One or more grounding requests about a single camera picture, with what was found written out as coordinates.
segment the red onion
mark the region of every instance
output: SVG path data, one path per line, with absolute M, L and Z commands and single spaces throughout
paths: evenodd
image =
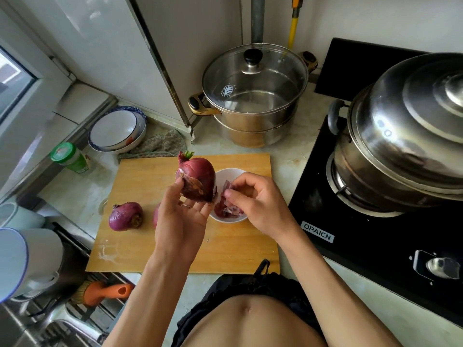
M 225 198 L 224 192 L 226 189 L 233 190 L 232 183 L 228 180 L 225 181 L 222 193 L 220 194 L 220 202 L 215 205 L 214 212 L 220 218 L 238 218 L 244 212 Z
M 159 206 L 161 205 L 161 203 L 159 202 L 156 206 L 156 208 L 154 209 L 154 214 L 153 214 L 153 225 L 154 225 L 154 228 L 156 229 L 157 227 L 157 217 L 159 215 Z
M 194 152 L 178 154 L 176 178 L 182 177 L 185 184 L 180 193 L 195 202 L 212 202 L 217 194 L 215 170 L 205 158 L 190 159 Z
M 124 231 L 139 227 L 143 221 L 143 210 L 136 202 L 114 204 L 109 215 L 109 227 L 115 231 Z

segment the belly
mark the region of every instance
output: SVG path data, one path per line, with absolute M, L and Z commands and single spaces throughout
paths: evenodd
M 321 336 L 272 297 L 227 299 L 193 328 L 182 347 L 326 347 Z

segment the gas stove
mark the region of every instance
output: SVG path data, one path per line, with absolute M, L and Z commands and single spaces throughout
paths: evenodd
M 298 224 L 323 256 L 463 327 L 463 204 L 403 214 L 369 204 L 336 172 L 336 139 L 325 119 L 289 204 Z

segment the cloth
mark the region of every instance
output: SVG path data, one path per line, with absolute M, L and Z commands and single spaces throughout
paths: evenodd
M 277 273 L 268 273 L 270 262 L 265 259 L 253 275 L 224 274 L 178 323 L 171 347 L 180 347 L 194 326 L 223 301 L 238 295 L 264 295 L 278 299 L 309 326 L 323 336 L 315 313 L 302 286 L 296 280 Z
M 127 153 L 118 155 L 119 160 L 126 158 L 177 157 L 178 152 L 186 151 L 183 136 L 177 130 L 159 133 L 145 139 L 140 145 Z

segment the black shorts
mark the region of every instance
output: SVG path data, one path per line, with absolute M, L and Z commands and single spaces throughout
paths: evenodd
M 299 282 L 277 273 L 268 273 L 270 262 L 265 259 L 253 275 L 224 274 L 178 323 L 172 347 L 180 347 L 194 326 L 230 297 L 238 295 L 263 295 L 284 303 L 300 319 L 313 327 L 323 338 L 320 325 L 309 300 Z

